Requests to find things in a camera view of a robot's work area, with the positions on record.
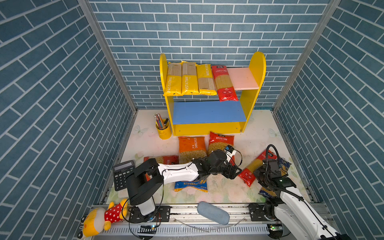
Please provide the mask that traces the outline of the dark blue spaghetti bag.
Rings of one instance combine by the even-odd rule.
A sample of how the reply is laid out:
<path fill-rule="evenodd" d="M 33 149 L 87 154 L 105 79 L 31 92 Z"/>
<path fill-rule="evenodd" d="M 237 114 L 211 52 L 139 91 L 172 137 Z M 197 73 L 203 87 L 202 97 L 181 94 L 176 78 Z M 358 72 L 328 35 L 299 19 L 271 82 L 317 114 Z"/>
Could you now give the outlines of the dark blue spaghetti bag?
<path fill-rule="evenodd" d="M 288 170 L 289 170 L 289 168 L 291 166 L 291 163 L 287 162 L 283 158 L 279 158 L 278 162 L 279 162 L 279 168 L 280 168 L 281 173 L 282 173 L 282 177 L 271 180 L 269 182 L 270 185 L 268 185 L 268 186 L 262 186 L 259 194 L 262 195 L 265 198 L 274 198 L 274 197 L 278 197 L 279 196 L 281 191 L 280 190 L 275 190 L 273 187 L 279 187 L 280 189 L 283 189 L 285 187 L 290 186 L 288 184 L 290 179 L 286 180 L 286 178 L 289 176 Z"/>

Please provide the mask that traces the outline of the red spaghetti bag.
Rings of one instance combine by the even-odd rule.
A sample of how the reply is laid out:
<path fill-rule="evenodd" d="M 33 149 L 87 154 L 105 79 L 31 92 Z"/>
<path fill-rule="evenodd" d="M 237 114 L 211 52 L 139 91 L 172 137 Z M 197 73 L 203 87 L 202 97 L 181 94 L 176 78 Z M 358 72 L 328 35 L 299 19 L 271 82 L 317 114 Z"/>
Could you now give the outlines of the red spaghetti bag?
<path fill-rule="evenodd" d="M 243 182 L 250 187 L 253 182 L 255 181 L 256 177 L 254 175 L 254 171 L 259 169 L 264 165 L 264 160 L 266 159 L 266 156 L 269 157 L 269 160 L 277 160 L 277 155 L 271 151 L 262 152 L 257 158 L 255 158 L 250 164 L 248 164 L 243 171 L 238 175 L 240 179 L 243 180 Z"/>
<path fill-rule="evenodd" d="M 212 73 L 216 84 L 220 102 L 238 101 L 238 97 L 226 66 L 212 66 Z"/>

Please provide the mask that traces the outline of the orange macaroni bag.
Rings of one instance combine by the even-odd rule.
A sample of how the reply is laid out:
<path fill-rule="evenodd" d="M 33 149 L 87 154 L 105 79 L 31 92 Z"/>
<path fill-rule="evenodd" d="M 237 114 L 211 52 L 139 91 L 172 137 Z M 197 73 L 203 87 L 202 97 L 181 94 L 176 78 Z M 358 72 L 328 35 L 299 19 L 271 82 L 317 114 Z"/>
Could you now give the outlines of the orange macaroni bag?
<path fill-rule="evenodd" d="M 206 156 L 205 137 L 179 137 L 179 164 Z"/>

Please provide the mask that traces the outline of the yellow spaghetti bag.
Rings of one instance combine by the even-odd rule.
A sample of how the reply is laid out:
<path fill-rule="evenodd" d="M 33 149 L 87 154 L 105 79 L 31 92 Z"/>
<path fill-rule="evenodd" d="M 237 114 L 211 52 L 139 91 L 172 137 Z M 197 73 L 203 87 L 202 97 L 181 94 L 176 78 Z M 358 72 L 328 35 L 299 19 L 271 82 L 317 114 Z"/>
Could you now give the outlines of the yellow spaghetti bag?
<path fill-rule="evenodd" d="M 216 84 L 210 64 L 196 65 L 200 95 L 216 96 Z"/>
<path fill-rule="evenodd" d="M 182 64 L 169 63 L 164 96 L 182 95 Z"/>
<path fill-rule="evenodd" d="M 182 62 L 182 95 L 198 95 L 199 85 L 196 63 Z"/>

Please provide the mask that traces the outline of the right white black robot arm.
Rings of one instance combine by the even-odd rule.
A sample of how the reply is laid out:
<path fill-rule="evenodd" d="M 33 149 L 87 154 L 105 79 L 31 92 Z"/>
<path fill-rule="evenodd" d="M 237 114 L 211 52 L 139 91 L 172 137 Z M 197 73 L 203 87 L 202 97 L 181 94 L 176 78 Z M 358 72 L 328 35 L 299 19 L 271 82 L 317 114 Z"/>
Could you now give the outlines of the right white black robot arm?
<path fill-rule="evenodd" d="M 349 240 L 316 212 L 287 175 L 282 175 L 279 158 L 277 148 L 269 144 L 263 166 L 254 171 L 258 183 L 276 194 L 266 198 L 266 218 L 280 221 L 298 240 Z"/>

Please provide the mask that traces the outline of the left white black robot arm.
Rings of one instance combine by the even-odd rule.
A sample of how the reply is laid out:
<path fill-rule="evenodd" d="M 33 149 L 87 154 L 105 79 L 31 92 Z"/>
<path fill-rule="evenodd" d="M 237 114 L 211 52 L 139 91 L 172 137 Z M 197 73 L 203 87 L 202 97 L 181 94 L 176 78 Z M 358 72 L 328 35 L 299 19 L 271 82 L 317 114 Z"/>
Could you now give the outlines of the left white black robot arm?
<path fill-rule="evenodd" d="M 149 159 L 125 177 L 130 204 L 138 208 L 142 216 L 147 216 L 157 210 L 153 195 L 163 185 L 201 181 L 211 175 L 233 180 L 242 172 L 235 163 L 235 155 L 240 153 L 227 146 L 224 150 L 215 150 L 206 157 L 179 165 L 164 165 Z"/>

